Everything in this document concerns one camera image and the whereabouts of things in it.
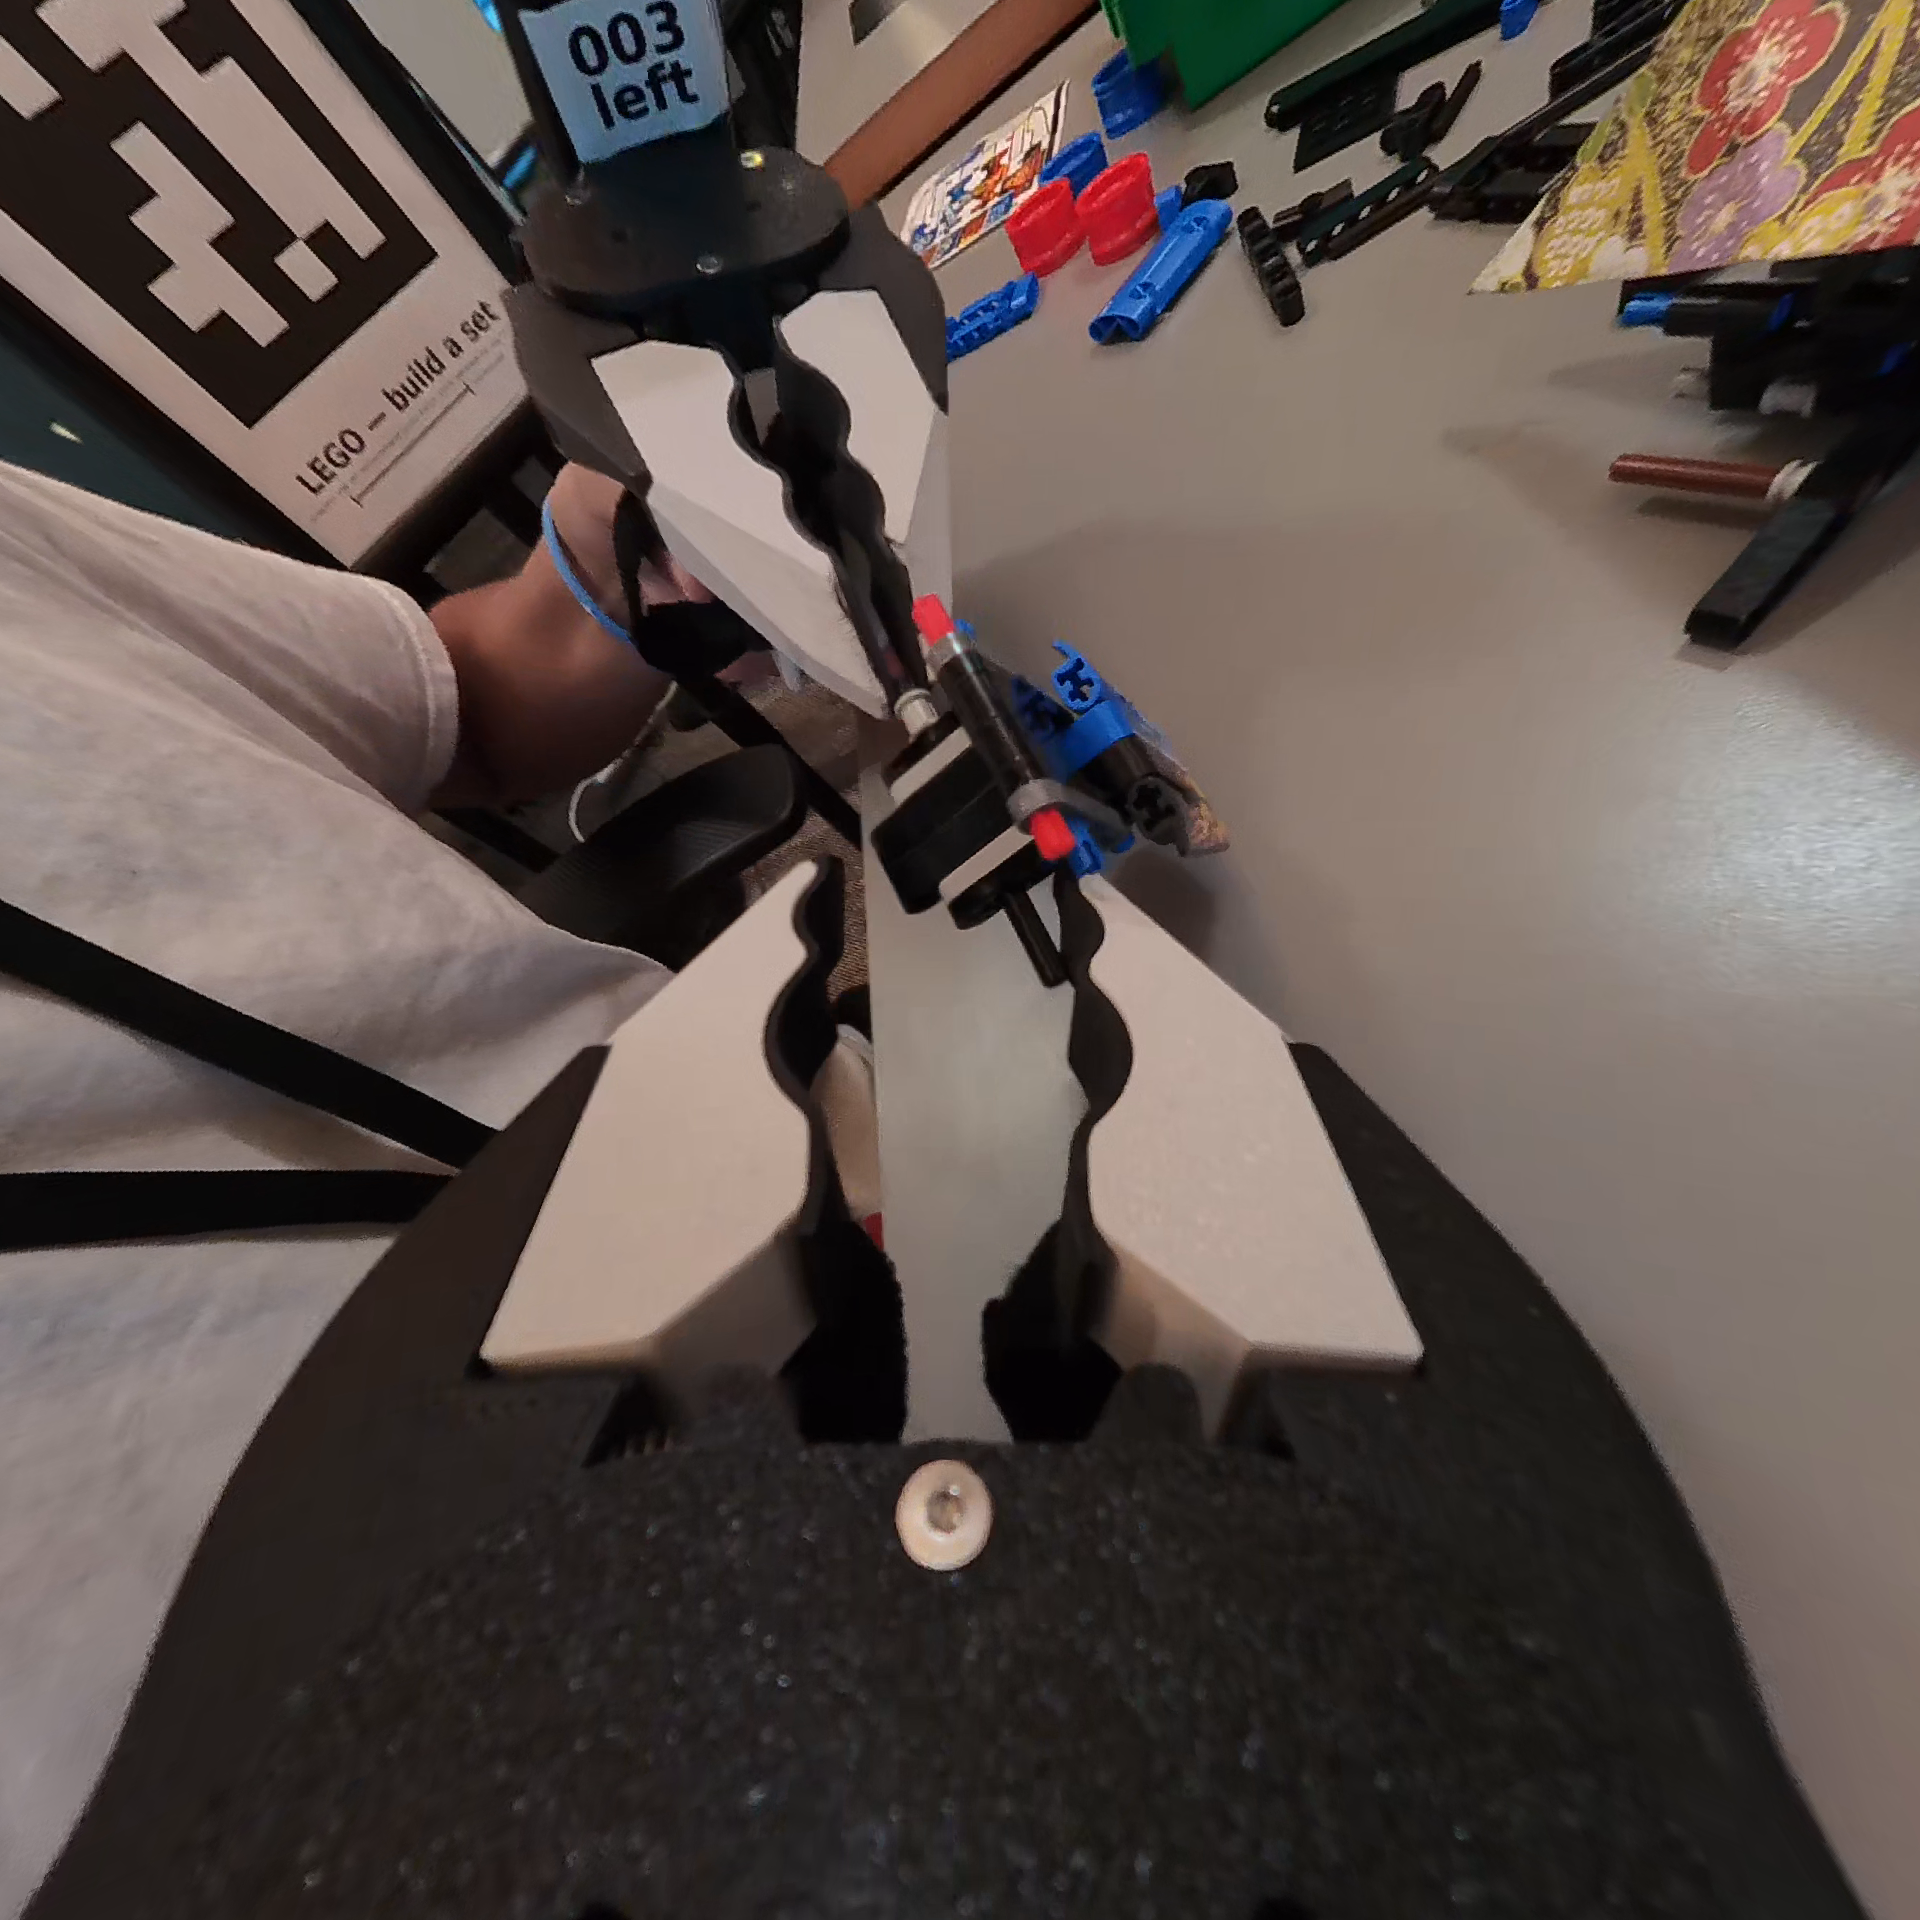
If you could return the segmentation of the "flame-printed lego vehicle assembly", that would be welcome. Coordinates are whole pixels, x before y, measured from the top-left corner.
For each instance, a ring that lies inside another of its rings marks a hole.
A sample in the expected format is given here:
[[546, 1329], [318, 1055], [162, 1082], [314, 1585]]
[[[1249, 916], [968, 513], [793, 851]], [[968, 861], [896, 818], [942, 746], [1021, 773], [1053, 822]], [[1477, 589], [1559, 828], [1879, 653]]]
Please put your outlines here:
[[880, 775], [872, 849], [902, 909], [1009, 922], [1014, 897], [1149, 843], [1211, 857], [1230, 830], [1163, 731], [1079, 649], [1009, 673], [939, 598], [917, 603], [931, 721]]

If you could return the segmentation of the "person's left hand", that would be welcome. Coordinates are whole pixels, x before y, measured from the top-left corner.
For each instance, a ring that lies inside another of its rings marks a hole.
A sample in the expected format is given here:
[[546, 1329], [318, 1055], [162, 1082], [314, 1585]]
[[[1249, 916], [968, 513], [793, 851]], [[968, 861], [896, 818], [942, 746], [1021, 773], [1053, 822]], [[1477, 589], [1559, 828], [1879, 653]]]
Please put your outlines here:
[[[637, 641], [662, 645], [666, 615], [674, 609], [728, 611], [696, 572], [641, 527], [641, 506], [619, 483], [570, 465], [551, 493], [578, 572]], [[649, 714], [666, 695], [669, 674], [641, 649], [602, 634], [560, 588], [544, 551], [530, 559], [530, 581], [551, 603], [539, 615], [544, 649], [567, 698], [605, 718]]]

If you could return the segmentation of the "black lego truck chassis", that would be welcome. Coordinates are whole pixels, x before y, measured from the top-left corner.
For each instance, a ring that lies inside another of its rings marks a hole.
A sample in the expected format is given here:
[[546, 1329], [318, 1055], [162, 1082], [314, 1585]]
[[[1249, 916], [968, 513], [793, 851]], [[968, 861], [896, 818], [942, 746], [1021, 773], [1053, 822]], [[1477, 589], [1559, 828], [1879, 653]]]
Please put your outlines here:
[[1703, 346], [1687, 389], [1720, 417], [1841, 429], [1816, 460], [1625, 452], [1608, 470], [1619, 486], [1765, 513], [1686, 622], [1691, 643], [1733, 653], [1917, 465], [1918, 251], [1779, 260], [1757, 278], [1729, 269], [1633, 278], [1616, 323]]

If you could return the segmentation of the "marker sign board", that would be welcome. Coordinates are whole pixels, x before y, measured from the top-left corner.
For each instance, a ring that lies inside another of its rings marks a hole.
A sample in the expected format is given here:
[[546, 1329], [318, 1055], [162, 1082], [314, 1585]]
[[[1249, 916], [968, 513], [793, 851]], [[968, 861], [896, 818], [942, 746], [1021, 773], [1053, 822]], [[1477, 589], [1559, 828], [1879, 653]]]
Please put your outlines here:
[[537, 429], [513, 211], [353, 5], [3, 5], [6, 461], [403, 583]]

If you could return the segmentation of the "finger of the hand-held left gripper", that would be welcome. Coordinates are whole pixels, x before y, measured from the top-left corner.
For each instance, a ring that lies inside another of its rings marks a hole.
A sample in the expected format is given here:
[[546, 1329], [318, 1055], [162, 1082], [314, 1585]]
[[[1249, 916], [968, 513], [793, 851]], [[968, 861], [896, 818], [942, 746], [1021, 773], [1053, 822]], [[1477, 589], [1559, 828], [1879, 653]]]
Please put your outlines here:
[[879, 291], [821, 291], [776, 324], [776, 441], [861, 652], [922, 661], [917, 603], [953, 601], [951, 428]]
[[753, 433], [749, 374], [706, 346], [622, 346], [591, 369], [638, 460], [630, 492], [666, 551], [783, 662], [867, 715], [903, 715], [922, 698], [922, 662], [861, 652], [833, 566]]

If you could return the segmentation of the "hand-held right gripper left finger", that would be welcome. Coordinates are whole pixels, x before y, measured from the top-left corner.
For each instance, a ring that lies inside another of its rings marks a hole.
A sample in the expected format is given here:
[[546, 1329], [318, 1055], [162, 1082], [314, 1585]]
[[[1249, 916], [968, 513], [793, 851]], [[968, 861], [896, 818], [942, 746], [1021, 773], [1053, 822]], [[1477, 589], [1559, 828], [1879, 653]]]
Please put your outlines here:
[[778, 1375], [814, 1330], [801, 1237], [826, 1199], [814, 995], [843, 871], [808, 859], [609, 1044], [480, 1359], [499, 1375]]

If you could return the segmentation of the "red lego wheel hub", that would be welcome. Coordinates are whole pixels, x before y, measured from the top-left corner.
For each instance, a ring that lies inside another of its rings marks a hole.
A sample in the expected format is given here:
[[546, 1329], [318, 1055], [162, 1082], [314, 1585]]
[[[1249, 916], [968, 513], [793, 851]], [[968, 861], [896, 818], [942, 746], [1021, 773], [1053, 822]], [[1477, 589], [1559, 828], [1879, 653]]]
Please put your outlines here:
[[1077, 191], [1073, 211], [1098, 268], [1138, 253], [1162, 236], [1159, 190], [1146, 153], [1111, 161]]
[[1023, 274], [1045, 278], [1066, 268], [1089, 243], [1069, 178], [1047, 178], [1005, 221]]

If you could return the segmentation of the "pile of black blue lego beams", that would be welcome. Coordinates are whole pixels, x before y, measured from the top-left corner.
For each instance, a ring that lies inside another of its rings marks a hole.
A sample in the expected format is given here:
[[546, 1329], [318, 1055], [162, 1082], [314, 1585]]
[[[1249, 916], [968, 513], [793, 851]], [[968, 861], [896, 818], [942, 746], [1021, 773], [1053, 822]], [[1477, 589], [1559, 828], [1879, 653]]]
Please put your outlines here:
[[[1482, 67], [1471, 63], [1454, 87], [1430, 87], [1409, 107], [1400, 105], [1400, 79], [1411, 67], [1483, 31], [1499, 31], [1504, 42], [1521, 37], [1536, 12], [1536, 5], [1430, 5], [1400, 27], [1272, 93], [1265, 122], [1275, 132], [1299, 130], [1299, 170], [1344, 153], [1369, 135], [1384, 137], [1384, 156], [1397, 161], [1400, 167], [1363, 191], [1352, 182], [1337, 182], [1272, 218], [1258, 206], [1233, 213], [1238, 173], [1229, 163], [1195, 167], [1182, 182], [1158, 187], [1162, 234], [1149, 243], [1152, 251], [1131, 278], [1091, 323], [1094, 342], [1144, 341], [1210, 265], [1229, 228], [1238, 231], [1272, 313], [1281, 324], [1291, 326], [1305, 318], [1302, 268], [1344, 259], [1419, 207], [1450, 219], [1503, 219], [1504, 206], [1486, 187], [1519, 164], [1525, 151], [1545, 149], [1550, 161], [1558, 161], [1571, 142], [1566, 122], [1573, 110], [1638, 73], [1648, 43], [1630, 38], [1625, 13], [1616, 10], [1611, 37], [1594, 34], [1553, 67], [1550, 98], [1542, 110], [1486, 137], [1451, 167], [1433, 163], [1433, 146], [1451, 132], [1482, 77]], [[1173, 89], [1178, 89], [1173, 77], [1159, 67], [1134, 67], [1119, 43], [1119, 53], [1098, 68], [1094, 79], [1101, 132], [1062, 143], [1043, 181], [1063, 177], [1074, 195], [1085, 190], [1115, 161], [1113, 142], [1158, 116]], [[1038, 309], [1041, 278], [1033, 274], [1009, 278], [950, 315], [946, 359], [955, 364], [973, 356], [1031, 321]]]

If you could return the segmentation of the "green storage bin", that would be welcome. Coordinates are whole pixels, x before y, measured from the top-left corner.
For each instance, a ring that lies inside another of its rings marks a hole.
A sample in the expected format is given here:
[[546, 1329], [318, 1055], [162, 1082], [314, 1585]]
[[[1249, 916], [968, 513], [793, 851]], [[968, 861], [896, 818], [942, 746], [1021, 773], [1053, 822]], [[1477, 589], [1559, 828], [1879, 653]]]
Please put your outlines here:
[[1206, 105], [1344, 2], [1103, 2], [1134, 67], [1159, 67]]

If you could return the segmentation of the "floral patterned paper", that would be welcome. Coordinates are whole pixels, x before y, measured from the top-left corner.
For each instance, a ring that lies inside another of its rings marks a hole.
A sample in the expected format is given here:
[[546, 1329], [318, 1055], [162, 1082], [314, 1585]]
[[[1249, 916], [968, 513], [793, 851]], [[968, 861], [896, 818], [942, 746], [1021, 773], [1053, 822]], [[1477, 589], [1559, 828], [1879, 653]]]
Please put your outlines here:
[[1695, 2], [1477, 295], [1913, 250], [1918, 5]]

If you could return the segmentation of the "lego sticker sheet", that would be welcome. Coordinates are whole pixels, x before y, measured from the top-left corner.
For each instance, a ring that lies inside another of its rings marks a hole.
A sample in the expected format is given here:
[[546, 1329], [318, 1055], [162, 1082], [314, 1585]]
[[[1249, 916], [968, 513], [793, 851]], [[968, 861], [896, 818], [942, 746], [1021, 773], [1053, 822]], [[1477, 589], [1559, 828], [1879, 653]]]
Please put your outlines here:
[[913, 191], [902, 237], [934, 271], [1002, 228], [1043, 186], [1062, 139], [1070, 82], [979, 137]]

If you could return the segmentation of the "person's white shirt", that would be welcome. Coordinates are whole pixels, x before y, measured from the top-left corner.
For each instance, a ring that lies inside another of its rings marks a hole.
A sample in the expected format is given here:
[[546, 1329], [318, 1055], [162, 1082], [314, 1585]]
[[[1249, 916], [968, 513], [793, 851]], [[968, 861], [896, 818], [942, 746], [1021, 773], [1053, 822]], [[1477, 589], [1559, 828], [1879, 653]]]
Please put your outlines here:
[[[6, 901], [487, 1124], [666, 974], [421, 828], [431, 611], [6, 469]], [[3, 1902], [96, 1786], [214, 1506], [386, 1234], [6, 1259]]]

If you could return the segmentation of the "blue wristband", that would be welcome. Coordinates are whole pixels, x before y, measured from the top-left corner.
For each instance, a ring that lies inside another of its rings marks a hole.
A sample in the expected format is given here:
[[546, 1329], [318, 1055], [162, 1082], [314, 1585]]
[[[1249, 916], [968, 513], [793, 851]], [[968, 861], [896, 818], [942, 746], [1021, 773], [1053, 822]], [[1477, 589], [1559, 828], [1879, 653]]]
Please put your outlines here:
[[546, 556], [546, 563], [557, 572], [557, 577], [560, 581], [560, 588], [573, 598], [573, 603], [585, 618], [591, 618], [591, 622], [602, 634], [611, 636], [615, 643], [626, 645], [632, 652], [638, 652], [638, 643], [634, 638], [634, 630], [605, 609], [602, 598], [597, 596], [597, 589], [578, 572], [578, 566], [574, 563], [574, 556], [573, 556], [573, 551], [570, 551], [570, 547], [567, 547], [567, 542], [560, 533], [560, 523], [559, 523], [559, 516], [557, 516], [557, 495], [551, 492], [546, 493], [546, 498], [543, 503], [539, 523], [543, 523], [543, 551]]

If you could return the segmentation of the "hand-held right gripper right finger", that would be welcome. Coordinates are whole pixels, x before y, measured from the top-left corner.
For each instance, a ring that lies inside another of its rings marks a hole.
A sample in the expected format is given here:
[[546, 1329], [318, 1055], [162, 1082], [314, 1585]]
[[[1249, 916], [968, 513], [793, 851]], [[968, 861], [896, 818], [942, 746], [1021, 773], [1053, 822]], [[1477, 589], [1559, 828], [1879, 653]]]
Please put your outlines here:
[[1058, 897], [1073, 982], [1057, 1314], [1206, 1427], [1282, 1370], [1402, 1375], [1425, 1342], [1287, 1035], [1107, 879]]

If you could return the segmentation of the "person's left forearm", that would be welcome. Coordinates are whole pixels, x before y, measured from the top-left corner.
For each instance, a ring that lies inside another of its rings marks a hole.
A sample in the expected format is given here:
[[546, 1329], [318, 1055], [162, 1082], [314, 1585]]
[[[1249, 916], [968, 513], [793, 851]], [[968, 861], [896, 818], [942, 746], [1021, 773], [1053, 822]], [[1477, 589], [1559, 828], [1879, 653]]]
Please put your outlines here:
[[543, 799], [597, 775], [622, 755], [637, 718], [605, 718], [560, 687], [539, 615], [551, 609], [530, 581], [530, 559], [515, 577], [442, 598], [431, 625], [453, 667], [456, 747], [435, 802], [453, 807]]

